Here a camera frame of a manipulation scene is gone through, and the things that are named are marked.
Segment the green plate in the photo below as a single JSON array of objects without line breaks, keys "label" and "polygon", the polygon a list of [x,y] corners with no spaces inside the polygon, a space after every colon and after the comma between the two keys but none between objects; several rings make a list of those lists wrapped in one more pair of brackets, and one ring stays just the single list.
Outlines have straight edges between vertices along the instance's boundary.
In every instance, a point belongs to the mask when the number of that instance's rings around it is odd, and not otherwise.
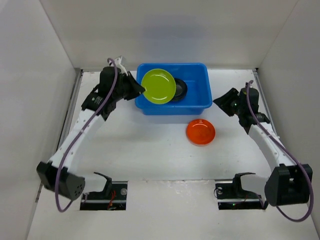
[{"label": "green plate", "polygon": [[177,89],[174,77],[161,68],[149,70],[142,77],[141,86],[145,89],[144,97],[156,105],[169,103],[175,96]]}]

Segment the orange plate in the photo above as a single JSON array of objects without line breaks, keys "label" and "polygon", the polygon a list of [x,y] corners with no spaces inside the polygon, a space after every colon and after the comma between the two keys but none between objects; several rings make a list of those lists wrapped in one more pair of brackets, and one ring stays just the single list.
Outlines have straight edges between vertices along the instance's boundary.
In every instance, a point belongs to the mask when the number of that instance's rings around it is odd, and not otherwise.
[{"label": "orange plate", "polygon": [[186,127],[186,137],[194,145],[205,146],[215,139],[216,129],[206,119],[194,119]]}]

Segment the black plate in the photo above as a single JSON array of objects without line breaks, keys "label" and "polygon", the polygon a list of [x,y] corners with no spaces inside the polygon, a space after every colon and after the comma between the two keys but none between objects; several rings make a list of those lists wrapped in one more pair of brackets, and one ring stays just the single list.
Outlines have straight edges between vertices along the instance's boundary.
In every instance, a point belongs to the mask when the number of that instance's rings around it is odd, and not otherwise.
[{"label": "black plate", "polygon": [[183,100],[188,92],[188,86],[187,84],[179,79],[179,78],[175,78],[175,85],[176,85],[176,90],[175,90],[175,94],[173,96],[173,98],[170,100],[170,102],[179,102],[181,100]]}]

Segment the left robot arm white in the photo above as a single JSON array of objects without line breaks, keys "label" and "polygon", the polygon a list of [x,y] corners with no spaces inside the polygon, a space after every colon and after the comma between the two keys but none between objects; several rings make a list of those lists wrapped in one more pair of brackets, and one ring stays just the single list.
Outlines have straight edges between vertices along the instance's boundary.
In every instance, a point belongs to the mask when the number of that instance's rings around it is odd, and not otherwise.
[{"label": "left robot arm white", "polygon": [[56,198],[63,196],[72,202],[79,198],[85,190],[86,180],[76,172],[90,140],[116,109],[118,101],[130,101],[144,91],[131,72],[123,72],[119,67],[104,67],[99,83],[84,99],[64,142],[48,161],[37,165],[36,172],[42,185],[54,192]]}]

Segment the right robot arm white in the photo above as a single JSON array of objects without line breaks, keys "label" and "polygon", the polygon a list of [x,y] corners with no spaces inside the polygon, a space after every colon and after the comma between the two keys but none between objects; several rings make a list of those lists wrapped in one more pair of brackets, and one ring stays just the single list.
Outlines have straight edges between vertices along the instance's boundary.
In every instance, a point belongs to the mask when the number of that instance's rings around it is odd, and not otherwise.
[{"label": "right robot arm white", "polygon": [[239,124],[257,144],[271,170],[269,177],[253,172],[237,173],[232,180],[232,193],[239,198],[257,194],[273,207],[313,203],[313,170],[290,156],[268,117],[259,112],[258,90],[232,88],[213,102],[228,116],[238,116]]}]

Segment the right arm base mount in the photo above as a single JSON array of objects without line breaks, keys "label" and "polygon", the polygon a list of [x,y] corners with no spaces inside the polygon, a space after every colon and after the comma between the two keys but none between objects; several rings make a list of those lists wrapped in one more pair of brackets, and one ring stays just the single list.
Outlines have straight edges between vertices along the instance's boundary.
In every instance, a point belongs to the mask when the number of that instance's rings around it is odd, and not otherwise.
[{"label": "right arm base mount", "polygon": [[219,210],[266,210],[269,206],[267,200],[261,195],[250,191],[237,192],[233,181],[218,180],[213,191],[217,199]]}]

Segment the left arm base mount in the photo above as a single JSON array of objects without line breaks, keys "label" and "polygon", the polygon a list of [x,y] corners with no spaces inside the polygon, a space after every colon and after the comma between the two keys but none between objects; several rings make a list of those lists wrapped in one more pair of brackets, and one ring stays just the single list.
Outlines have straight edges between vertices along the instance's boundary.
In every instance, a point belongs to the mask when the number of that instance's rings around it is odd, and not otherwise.
[{"label": "left arm base mount", "polygon": [[113,181],[108,195],[103,192],[83,194],[80,211],[125,211],[127,207],[128,182]]}]

